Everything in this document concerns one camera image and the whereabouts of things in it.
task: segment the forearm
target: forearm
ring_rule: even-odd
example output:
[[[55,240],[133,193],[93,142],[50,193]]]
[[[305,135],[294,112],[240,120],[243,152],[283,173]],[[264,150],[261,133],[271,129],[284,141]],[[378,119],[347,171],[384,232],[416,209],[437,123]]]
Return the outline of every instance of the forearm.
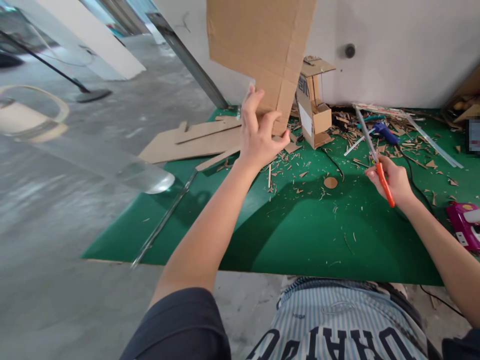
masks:
[[[473,327],[480,327],[480,263],[419,200],[401,210],[425,245],[455,304]]]
[[[188,287],[213,291],[217,270],[257,173],[235,162],[165,265],[152,304]]]

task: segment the scissor handle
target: scissor handle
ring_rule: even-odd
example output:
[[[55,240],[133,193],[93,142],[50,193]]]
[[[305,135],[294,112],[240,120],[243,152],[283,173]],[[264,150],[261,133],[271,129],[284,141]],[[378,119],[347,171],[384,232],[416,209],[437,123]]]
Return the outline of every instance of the scissor handle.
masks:
[[[391,208],[394,208],[395,201],[390,191],[389,184],[387,183],[387,179],[385,178],[384,167],[382,166],[381,162],[375,164],[375,166],[376,166],[376,172],[378,173],[378,177],[380,178],[380,184],[383,187],[383,190],[385,191],[388,204],[390,205]]]

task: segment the circular cardboard disc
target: circular cardboard disc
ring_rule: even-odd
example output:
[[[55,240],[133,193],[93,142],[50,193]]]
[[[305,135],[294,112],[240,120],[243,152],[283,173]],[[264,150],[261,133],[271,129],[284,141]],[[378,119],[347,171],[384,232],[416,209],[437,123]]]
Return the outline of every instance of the circular cardboard disc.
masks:
[[[323,184],[329,189],[335,189],[337,187],[337,185],[339,184],[339,182],[334,177],[327,177],[323,181]]]

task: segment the pink hot glue gun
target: pink hot glue gun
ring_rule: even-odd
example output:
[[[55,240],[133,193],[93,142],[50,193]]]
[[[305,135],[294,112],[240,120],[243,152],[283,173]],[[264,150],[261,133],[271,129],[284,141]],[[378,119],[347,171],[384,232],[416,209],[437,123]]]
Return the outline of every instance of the pink hot glue gun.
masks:
[[[456,238],[465,249],[480,256],[480,209],[469,203],[453,203],[446,208]]]

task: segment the hand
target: hand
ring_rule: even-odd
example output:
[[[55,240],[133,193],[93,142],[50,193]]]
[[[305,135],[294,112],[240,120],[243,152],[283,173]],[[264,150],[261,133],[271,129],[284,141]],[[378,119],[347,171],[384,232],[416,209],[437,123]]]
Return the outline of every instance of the hand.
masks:
[[[403,166],[395,165],[395,163],[387,156],[379,155],[378,160],[383,166],[386,182],[390,188],[393,200],[395,200],[395,203],[398,205],[398,207],[402,208],[403,206],[410,204],[412,200],[416,200],[417,198],[410,187],[407,170]],[[380,195],[386,199],[387,197],[385,195],[384,188],[380,183],[377,168],[375,166],[370,167],[365,170],[365,174],[375,185]]]
[[[263,90],[255,91],[250,85],[248,94],[241,106],[242,144],[240,157],[235,162],[258,173],[265,165],[290,143],[290,131],[287,129],[278,141],[272,139],[274,121],[281,115],[278,111],[266,113],[260,121],[255,114],[264,97]]]

